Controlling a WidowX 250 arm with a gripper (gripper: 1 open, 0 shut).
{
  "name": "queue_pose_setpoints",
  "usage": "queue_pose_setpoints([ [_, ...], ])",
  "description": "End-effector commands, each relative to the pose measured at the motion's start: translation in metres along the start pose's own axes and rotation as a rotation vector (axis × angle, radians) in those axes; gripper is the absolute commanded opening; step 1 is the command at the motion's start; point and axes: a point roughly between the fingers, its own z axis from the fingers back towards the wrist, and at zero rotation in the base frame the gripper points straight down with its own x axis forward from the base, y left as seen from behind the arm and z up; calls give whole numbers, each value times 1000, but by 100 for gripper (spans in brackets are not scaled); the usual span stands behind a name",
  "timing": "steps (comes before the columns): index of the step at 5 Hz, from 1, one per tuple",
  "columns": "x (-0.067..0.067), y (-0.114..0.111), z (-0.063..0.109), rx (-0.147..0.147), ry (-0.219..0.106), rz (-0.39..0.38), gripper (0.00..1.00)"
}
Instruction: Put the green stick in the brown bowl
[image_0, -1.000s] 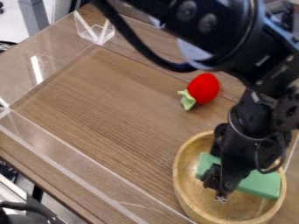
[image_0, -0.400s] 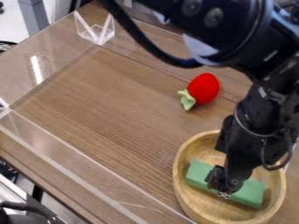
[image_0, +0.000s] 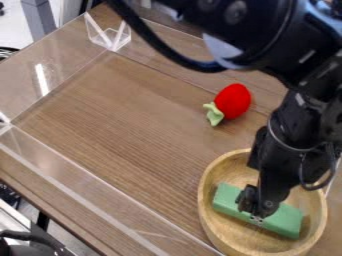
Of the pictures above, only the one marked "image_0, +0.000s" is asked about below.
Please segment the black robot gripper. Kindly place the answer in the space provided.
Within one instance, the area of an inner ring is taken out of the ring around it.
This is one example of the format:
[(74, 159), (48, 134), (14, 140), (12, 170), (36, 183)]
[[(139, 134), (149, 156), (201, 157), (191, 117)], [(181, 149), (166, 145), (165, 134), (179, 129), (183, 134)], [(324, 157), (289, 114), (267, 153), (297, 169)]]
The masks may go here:
[(322, 102), (290, 91), (255, 135), (247, 166), (259, 172), (235, 199), (238, 212), (262, 225), (279, 209), (291, 189), (325, 188), (342, 155), (340, 98)]

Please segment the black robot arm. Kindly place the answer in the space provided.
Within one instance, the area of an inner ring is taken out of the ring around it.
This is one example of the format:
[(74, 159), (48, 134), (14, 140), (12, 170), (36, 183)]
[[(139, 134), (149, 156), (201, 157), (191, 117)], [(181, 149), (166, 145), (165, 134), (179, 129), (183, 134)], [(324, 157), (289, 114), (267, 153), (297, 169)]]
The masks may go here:
[(237, 203), (265, 219), (294, 187), (328, 185), (342, 155), (342, 0), (157, 0), (203, 31), (218, 63), (275, 77), (287, 93), (255, 135), (259, 171)]

